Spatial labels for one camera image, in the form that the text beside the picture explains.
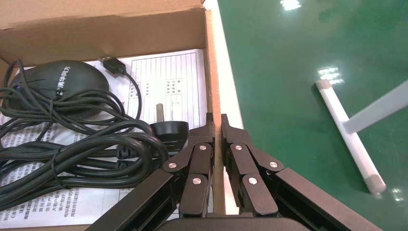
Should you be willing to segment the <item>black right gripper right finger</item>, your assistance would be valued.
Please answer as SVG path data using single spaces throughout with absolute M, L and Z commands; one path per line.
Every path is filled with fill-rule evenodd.
M 376 231 L 378 227 L 281 161 L 255 147 L 248 131 L 221 116 L 223 163 L 246 217 L 234 224 L 254 231 Z

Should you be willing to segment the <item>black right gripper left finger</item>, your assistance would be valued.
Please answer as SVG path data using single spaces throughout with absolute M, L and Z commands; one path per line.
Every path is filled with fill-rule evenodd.
M 166 231 L 175 210 L 205 218 L 214 165 L 214 119 L 190 130 L 187 145 L 121 199 L 89 231 Z

